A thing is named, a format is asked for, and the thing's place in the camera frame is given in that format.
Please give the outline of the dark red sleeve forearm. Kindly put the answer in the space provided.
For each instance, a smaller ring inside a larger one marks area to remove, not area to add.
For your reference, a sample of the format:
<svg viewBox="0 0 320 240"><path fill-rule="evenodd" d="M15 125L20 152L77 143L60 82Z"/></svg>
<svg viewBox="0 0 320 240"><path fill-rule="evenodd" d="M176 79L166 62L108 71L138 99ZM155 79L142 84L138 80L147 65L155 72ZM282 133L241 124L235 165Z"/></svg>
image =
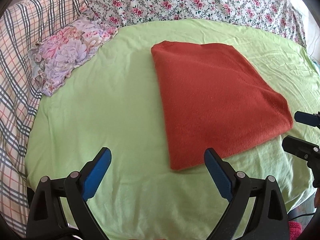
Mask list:
<svg viewBox="0 0 320 240"><path fill-rule="evenodd" d="M315 199L314 199L314 207L319 207L319 189L317 189ZM289 222L289 230L290 230L290 239L297 239L299 235L302 233L302 226L298 222L290 221Z"/></svg>

